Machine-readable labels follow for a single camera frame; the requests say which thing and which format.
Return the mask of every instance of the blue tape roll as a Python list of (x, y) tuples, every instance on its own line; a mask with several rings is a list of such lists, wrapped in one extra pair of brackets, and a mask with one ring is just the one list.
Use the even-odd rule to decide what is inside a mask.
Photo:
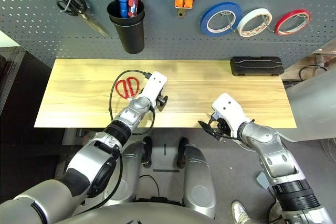
[(235, 16), (235, 21), (231, 24), (233, 29), (236, 29), (240, 20), (243, 18), (243, 11), (239, 5), (233, 2), (223, 2), (214, 5), (209, 10), (205, 12), (201, 19), (201, 30), (207, 36), (218, 37), (231, 32), (230, 25), (223, 27), (221, 29), (211, 29), (208, 23), (212, 17), (221, 12), (231, 12)]

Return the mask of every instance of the tape roll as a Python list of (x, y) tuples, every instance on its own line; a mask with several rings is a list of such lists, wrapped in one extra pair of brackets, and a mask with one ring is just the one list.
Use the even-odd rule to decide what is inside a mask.
[(268, 9), (265, 9), (265, 8), (255, 9), (252, 12), (246, 14), (244, 16), (244, 18), (242, 18), (241, 21), (239, 22), (238, 28), (237, 28), (237, 30), (239, 32), (239, 35), (241, 35), (242, 37), (252, 37), (252, 36), (255, 36), (257, 34), (260, 34), (263, 30), (265, 30), (267, 28), (267, 26), (266, 26), (265, 22), (262, 22), (256, 28), (253, 28), (252, 30), (249, 30), (249, 31), (244, 31), (244, 26), (251, 19), (259, 17), (259, 16), (264, 16), (267, 25), (269, 25), (272, 21), (272, 14), (269, 12)]
[[(283, 25), (283, 23), (285, 23), (290, 18), (293, 18), (293, 17), (298, 16), (298, 15), (304, 15), (306, 17), (300, 25), (293, 28), (292, 30), (280, 31), (280, 27)], [(311, 14), (306, 9), (292, 10), (291, 12), (289, 12), (285, 16), (283, 16), (281, 19), (279, 19), (279, 21), (276, 23), (275, 33), (277, 35), (291, 35), (291, 34), (297, 33), (299, 30), (304, 29), (308, 25), (308, 22), (310, 20), (311, 20)]]
[(209, 27), (210, 20), (216, 16), (217, 14), (226, 12), (227, 14), (233, 15), (233, 20), (230, 21), (232, 29), (236, 29), (238, 23), (243, 17), (243, 11), (239, 5), (233, 2), (223, 2), (217, 5), (214, 5), (209, 10), (205, 12), (201, 19), (201, 30), (207, 36), (218, 37), (231, 32), (230, 24), (220, 28), (220, 29), (212, 29)]

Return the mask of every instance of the white wall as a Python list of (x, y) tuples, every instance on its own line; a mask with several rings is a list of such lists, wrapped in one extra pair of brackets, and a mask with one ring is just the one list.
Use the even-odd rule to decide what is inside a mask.
[(0, 31), (0, 47), (19, 47), (20, 45)]

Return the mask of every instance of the person's foot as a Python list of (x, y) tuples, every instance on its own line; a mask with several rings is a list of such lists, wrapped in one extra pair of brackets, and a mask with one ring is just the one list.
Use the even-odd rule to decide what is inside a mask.
[(231, 210), (235, 224), (244, 224), (250, 219), (246, 213), (245, 207), (238, 200), (232, 202)]

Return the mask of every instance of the red-handled scissors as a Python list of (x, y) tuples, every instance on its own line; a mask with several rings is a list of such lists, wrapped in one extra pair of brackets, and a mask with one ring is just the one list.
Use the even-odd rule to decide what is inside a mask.
[[(131, 80), (134, 80), (137, 83), (136, 90), (133, 88)], [(124, 90), (124, 95), (121, 94), (118, 90), (118, 86), (120, 86), (120, 84), (122, 84), (122, 87), (123, 87), (123, 90)], [(118, 93), (118, 95), (120, 95), (124, 99), (134, 98), (136, 96), (136, 94), (138, 93), (138, 90), (139, 90), (139, 81), (135, 77), (128, 77), (126, 80), (117, 81), (117, 83), (115, 85), (115, 88), (116, 88), (115, 90)]]

